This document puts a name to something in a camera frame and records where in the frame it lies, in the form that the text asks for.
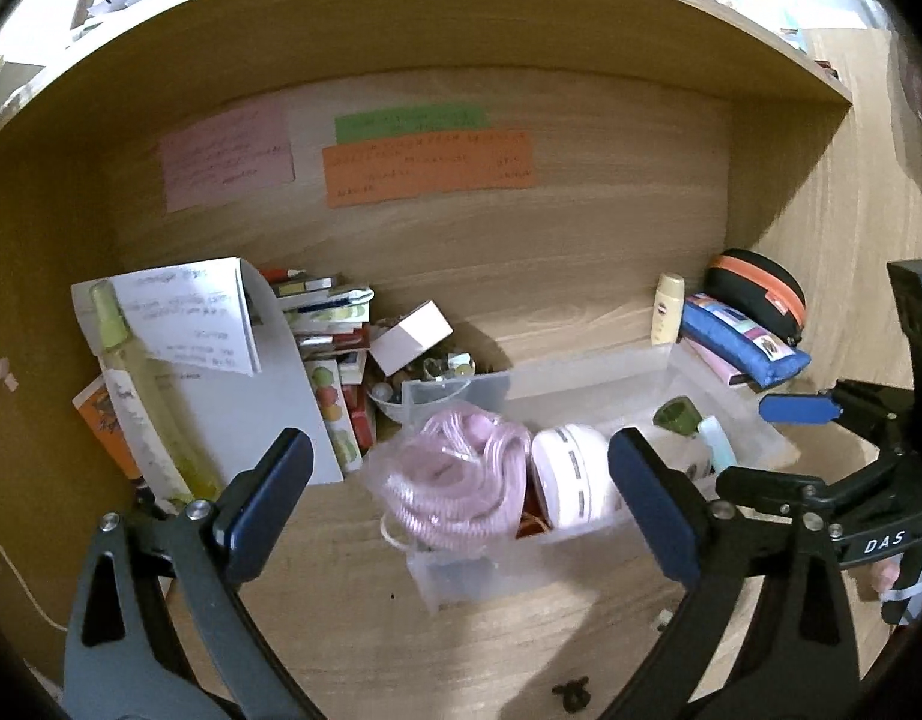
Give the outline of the right hand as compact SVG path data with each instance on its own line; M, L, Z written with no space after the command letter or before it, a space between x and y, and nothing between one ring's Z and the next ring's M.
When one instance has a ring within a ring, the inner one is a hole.
M893 557L876 561L870 567L871 590L878 598L886 596L896 585L900 577L900 566Z

